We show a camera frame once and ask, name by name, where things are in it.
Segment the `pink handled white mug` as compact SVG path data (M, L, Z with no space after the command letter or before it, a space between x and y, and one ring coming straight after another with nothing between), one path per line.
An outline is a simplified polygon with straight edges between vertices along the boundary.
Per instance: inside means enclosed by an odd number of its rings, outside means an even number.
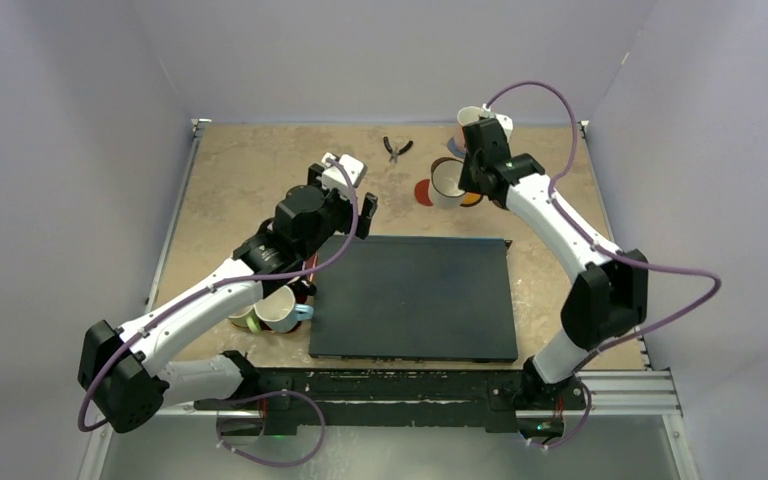
M467 151L464 127L486 118L494 118L496 114L486 106L466 106L456 115L456 127L453 134L454 145L462 152Z

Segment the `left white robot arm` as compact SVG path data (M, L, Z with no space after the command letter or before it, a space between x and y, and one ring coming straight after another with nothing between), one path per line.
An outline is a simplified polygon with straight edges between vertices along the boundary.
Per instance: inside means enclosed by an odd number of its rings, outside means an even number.
M239 352L207 361L174 357L231 314L336 262L368 236L377 198L357 189L368 167L326 154L291 188L274 215L212 273L162 306L119 326L100 320L83 338L77 380L85 394L78 428L130 432L162 407L221 399L244 409L257 399L256 369Z

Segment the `orange smiley coaster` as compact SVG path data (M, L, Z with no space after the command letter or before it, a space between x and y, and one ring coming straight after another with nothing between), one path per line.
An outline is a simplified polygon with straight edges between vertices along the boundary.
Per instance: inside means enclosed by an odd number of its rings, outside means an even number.
M484 196L476 193L466 193L460 203L462 208L471 208L482 202Z

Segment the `red apple coaster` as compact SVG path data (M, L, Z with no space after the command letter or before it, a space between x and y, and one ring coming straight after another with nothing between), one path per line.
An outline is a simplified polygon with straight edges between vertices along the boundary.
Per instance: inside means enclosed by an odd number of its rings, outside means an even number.
M432 207L433 202L429 195L430 180L428 178L418 181L414 187L414 197L418 204Z

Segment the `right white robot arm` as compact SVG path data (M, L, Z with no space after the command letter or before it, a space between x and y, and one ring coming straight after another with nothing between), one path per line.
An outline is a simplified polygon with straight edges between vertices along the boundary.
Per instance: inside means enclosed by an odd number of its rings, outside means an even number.
M578 215L529 154L514 156L495 118L463 127L461 189L495 202L523 220L571 280L561 328L523 366L515 403L544 407L556 399L591 353L646 318L647 259L622 251Z

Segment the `grey white mug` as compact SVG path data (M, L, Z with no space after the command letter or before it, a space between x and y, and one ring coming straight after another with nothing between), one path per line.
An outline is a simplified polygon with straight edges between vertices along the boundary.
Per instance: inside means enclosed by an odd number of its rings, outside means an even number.
M460 187L463 161L453 157L441 157L430 168L428 196L432 205L440 209L461 206L466 191Z

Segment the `black handled white mug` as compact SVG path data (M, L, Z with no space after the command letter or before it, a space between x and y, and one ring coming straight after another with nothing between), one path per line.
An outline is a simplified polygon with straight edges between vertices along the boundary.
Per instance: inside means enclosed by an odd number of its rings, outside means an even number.
M304 279L291 283L289 287L294 293L297 303L305 303L308 297L317 293L317 287Z

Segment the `blue grey coaster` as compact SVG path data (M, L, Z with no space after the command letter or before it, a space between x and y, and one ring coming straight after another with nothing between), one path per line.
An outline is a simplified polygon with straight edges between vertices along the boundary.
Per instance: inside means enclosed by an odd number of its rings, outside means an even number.
M463 159L465 157L465 153L456 145L454 137L449 138L447 142L447 148L453 157L459 159Z

